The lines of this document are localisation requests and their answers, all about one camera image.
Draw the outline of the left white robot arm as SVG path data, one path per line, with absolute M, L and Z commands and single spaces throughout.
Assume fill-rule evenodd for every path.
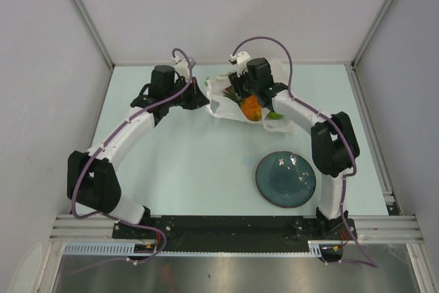
M 187 60 L 179 60 L 174 66 L 155 66 L 150 82 L 131 101 L 119 126 L 86 152 L 71 153 L 67 165 L 67 197 L 73 206 L 80 204 L 94 213 L 127 222 L 135 237 L 150 233 L 150 210 L 123 195 L 117 169 L 170 108 L 196 110 L 209 104 L 192 75 L 193 67 Z

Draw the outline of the fake green lime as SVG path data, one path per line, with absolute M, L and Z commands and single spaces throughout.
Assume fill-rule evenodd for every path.
M 269 112 L 267 114 L 267 118 L 270 120 L 281 120 L 283 118 L 283 115 L 276 112 Z

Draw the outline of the white printed plastic bag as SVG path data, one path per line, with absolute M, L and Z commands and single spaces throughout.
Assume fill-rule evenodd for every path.
M 228 87 L 232 86 L 227 73 L 205 79 L 203 93 L 210 101 L 210 104 L 206 106 L 206 111 L 211 116 L 218 119 L 229 119 L 251 125 L 263 126 L 263 128 L 269 132 L 293 133 L 295 127 L 294 122 L 284 117 L 281 120 L 270 120 L 267 118 L 267 114 L 271 111 L 266 108 L 262 108 L 261 121 L 254 122 L 246 119 L 238 105 L 223 96 L 223 90 Z

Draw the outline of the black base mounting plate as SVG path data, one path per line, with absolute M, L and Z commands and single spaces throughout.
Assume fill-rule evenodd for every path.
M 299 242 L 340 243 L 356 235 L 354 220 L 326 221 L 304 216 L 162 215 L 148 226 L 164 232 L 167 243 L 198 246 L 282 246 Z

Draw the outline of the aluminium front frame rail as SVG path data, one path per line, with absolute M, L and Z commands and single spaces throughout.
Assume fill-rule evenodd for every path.
M 422 244 L 423 235 L 414 215 L 352 215 L 362 244 Z M 79 220 L 58 215 L 49 239 L 63 242 L 113 242 L 114 222 L 100 215 Z

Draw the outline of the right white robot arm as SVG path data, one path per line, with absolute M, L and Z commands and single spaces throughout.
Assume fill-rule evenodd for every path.
M 292 77 L 287 84 L 276 82 L 275 68 L 265 58 L 241 52 L 229 62 L 236 66 L 228 79 L 238 96 L 255 96 L 262 108 L 283 115 L 310 135 L 312 160 L 322 174 L 316 230 L 325 239 L 334 238 L 342 225 L 348 226 L 346 179 L 357 173 L 359 145 L 350 117 L 344 112 L 327 115 L 293 95 Z

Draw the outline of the fake orange pineapple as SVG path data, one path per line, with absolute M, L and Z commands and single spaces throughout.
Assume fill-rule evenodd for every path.
M 223 90 L 223 96 L 234 101 L 246 119 L 254 122 L 261 121 L 262 107 L 259 105 L 258 99 L 254 95 L 242 98 L 236 94 L 232 87 L 228 87 Z

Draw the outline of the dark blue ceramic plate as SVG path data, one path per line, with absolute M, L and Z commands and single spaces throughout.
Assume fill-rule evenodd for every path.
M 316 190 L 312 166 L 301 155 L 289 151 L 272 152 L 261 159 L 254 180 L 264 199 L 286 209 L 303 206 Z

